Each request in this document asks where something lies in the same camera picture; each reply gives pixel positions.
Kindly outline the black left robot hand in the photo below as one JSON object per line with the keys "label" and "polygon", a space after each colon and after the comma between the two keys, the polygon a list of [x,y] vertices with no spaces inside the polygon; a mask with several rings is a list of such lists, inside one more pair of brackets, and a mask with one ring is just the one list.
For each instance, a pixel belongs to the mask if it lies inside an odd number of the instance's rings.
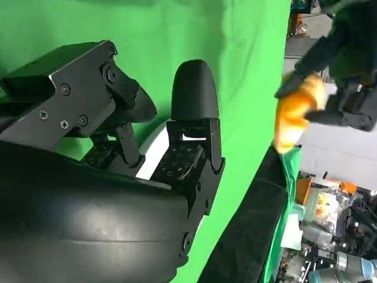
{"label": "black left robot hand", "polygon": [[306,118],[371,131],[376,124],[376,1],[319,1],[319,6],[332,19],[332,28],[295,64],[275,96],[288,96],[327,68],[337,92],[324,110],[312,110]]}

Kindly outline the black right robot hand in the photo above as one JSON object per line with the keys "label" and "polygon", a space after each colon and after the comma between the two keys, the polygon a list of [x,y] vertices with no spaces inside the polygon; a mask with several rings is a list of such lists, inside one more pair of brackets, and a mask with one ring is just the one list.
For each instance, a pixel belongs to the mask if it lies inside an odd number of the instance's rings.
{"label": "black right robot hand", "polygon": [[113,42],[64,45],[1,79],[1,281],[169,282],[225,167],[216,88],[183,62],[147,180],[133,123],[157,109]]}

